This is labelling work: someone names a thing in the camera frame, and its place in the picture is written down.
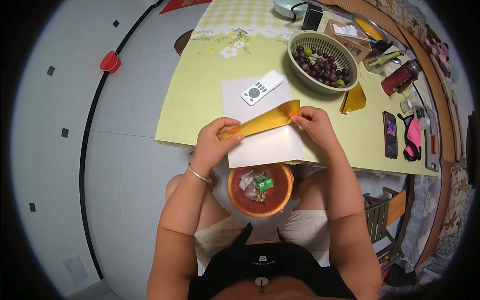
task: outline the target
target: phone screen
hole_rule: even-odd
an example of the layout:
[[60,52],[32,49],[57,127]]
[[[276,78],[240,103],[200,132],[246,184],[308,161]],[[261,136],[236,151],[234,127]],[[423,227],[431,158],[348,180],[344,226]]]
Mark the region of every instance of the phone screen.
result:
[[384,129],[385,129],[385,156],[390,158],[397,157],[397,131],[396,119],[391,113],[384,111]]

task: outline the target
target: orange bowl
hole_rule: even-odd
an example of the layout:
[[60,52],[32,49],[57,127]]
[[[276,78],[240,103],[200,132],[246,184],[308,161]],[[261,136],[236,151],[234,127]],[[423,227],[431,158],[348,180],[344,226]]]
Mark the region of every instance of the orange bowl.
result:
[[[245,173],[253,169],[255,172],[265,172],[272,178],[273,188],[268,189],[264,203],[248,199],[239,186],[239,181]],[[235,168],[228,176],[228,197],[238,210],[247,216],[266,217],[278,213],[287,204],[292,194],[293,174],[284,163],[259,165],[253,167]]]

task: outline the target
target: pink face mask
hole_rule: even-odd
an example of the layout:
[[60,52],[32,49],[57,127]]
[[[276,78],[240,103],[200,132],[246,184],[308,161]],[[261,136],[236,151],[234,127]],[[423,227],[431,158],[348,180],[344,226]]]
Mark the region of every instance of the pink face mask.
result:
[[397,115],[405,124],[405,144],[403,154],[409,161],[421,160],[421,132],[419,122],[414,115],[403,117]]

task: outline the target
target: silver bangle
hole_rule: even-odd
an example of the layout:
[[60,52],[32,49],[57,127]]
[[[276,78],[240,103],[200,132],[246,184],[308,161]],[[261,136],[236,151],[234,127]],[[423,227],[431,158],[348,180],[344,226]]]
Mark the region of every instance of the silver bangle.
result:
[[190,164],[187,164],[187,168],[190,172],[192,172],[196,177],[200,178],[201,180],[205,181],[206,183],[212,183],[210,178],[203,178],[202,176],[198,175],[191,167]]

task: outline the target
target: remote control button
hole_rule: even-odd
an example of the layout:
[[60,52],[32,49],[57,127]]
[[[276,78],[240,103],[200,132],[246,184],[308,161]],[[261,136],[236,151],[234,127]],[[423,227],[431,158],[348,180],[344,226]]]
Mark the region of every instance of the remote control button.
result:
[[260,90],[258,88],[251,88],[250,91],[248,91],[248,95],[252,98],[257,98],[260,96]]

